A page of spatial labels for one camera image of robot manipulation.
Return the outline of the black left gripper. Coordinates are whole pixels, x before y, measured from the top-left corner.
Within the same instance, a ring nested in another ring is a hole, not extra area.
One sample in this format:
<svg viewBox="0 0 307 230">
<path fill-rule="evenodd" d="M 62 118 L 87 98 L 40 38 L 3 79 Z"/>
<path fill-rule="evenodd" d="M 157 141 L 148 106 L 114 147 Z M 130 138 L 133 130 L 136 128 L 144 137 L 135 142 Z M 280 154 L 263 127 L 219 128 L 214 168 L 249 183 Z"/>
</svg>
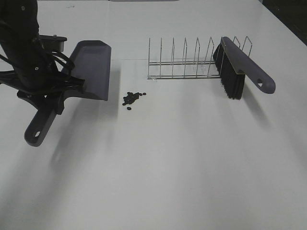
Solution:
<svg viewBox="0 0 307 230">
<path fill-rule="evenodd" d="M 35 90 L 19 89 L 17 97 L 22 99 L 38 111 L 46 111 L 48 109 L 48 103 L 46 98 L 48 96 L 53 97 L 51 104 L 57 115 L 61 115 L 64 110 L 64 97 L 63 92 L 69 90 L 82 91 L 82 80 L 81 79 L 69 79 L 69 80 L 56 80 L 50 85 Z"/>
</svg>

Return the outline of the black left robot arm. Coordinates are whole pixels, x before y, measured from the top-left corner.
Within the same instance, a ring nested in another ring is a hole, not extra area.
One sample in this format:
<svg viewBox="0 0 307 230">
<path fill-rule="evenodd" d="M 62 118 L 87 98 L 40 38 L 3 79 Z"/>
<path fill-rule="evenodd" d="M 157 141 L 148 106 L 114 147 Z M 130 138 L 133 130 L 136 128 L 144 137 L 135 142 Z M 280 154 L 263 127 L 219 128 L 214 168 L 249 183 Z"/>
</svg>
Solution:
<svg viewBox="0 0 307 230">
<path fill-rule="evenodd" d="M 0 82 L 15 88 L 18 97 L 38 110 L 62 114 L 64 95 L 83 92 L 84 80 L 72 76 L 74 62 L 62 53 L 66 38 L 39 34 L 36 0 L 0 2 L 0 58 L 12 66 L 1 71 Z"/>
</svg>

